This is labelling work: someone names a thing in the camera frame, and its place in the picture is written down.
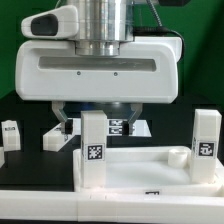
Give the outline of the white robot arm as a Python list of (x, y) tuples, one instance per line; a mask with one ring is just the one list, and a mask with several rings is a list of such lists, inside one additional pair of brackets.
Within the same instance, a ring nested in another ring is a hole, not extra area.
[(52, 10), (25, 18), (29, 40), (17, 53), (15, 86), (24, 100), (50, 101), (62, 123), (67, 101), (129, 103), (124, 135), (134, 132), (145, 103), (171, 103), (178, 95), (177, 63), (183, 37), (158, 22), (134, 24), (134, 6), (183, 7), (191, 0), (65, 0)]

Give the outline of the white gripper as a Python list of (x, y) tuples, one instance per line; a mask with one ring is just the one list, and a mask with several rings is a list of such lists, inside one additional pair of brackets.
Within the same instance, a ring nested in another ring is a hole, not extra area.
[(122, 123), (122, 134), (131, 135), (142, 103), (177, 97), (183, 51), (179, 37), (163, 30), (136, 35), (133, 22), (131, 4), (65, 4), (25, 18), (21, 31), (29, 40), (17, 54), (18, 95), (53, 101), (63, 134), (73, 132), (63, 101), (132, 103)]

